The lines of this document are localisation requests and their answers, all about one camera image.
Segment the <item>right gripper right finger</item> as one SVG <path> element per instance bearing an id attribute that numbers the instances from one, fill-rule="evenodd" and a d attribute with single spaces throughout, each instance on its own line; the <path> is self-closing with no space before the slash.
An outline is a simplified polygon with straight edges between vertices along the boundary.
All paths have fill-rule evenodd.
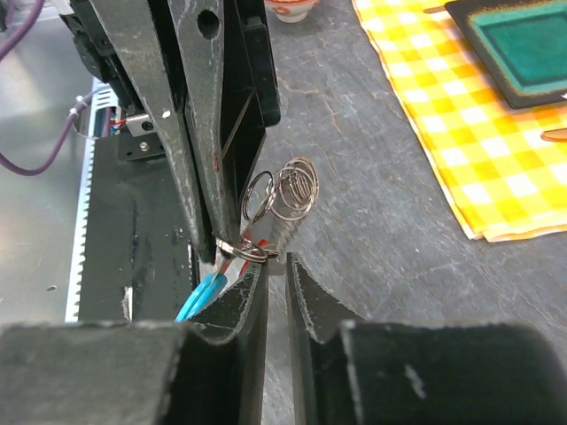
<path id="1" fill-rule="evenodd" d="M 286 260 L 298 424 L 563 424 L 566 373 L 516 322 L 373 322 Z"/>

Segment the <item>red tag key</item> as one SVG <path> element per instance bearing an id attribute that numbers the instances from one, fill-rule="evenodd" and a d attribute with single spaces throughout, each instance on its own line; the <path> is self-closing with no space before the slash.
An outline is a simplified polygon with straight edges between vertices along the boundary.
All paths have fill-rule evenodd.
<path id="1" fill-rule="evenodd" d="M 222 256 L 220 265 L 216 267 L 216 275 L 225 274 L 234 259 L 257 264 L 263 264 L 268 260 L 268 252 L 263 247 L 248 240 L 241 244 L 232 245 L 217 238 L 216 246 L 220 249 Z"/>

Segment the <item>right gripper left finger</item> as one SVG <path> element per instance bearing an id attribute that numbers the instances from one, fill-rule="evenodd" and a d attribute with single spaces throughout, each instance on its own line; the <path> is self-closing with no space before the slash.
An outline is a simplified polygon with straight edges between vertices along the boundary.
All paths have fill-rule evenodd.
<path id="1" fill-rule="evenodd" d="M 4 424 L 258 424 L 268 270 L 252 266 L 191 320 L 1 330 Z"/>

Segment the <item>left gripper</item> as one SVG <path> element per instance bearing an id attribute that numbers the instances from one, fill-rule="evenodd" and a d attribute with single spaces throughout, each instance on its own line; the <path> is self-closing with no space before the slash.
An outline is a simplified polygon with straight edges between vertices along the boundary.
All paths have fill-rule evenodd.
<path id="1" fill-rule="evenodd" d="M 60 18 L 83 65 L 110 85 L 121 108 L 150 116 L 191 246 L 199 259 L 211 262 L 216 239 L 237 239 L 240 207 L 266 129 L 281 119 L 264 3 L 169 2 L 185 77 L 183 114 L 149 2 L 69 3 L 71 13 Z"/>

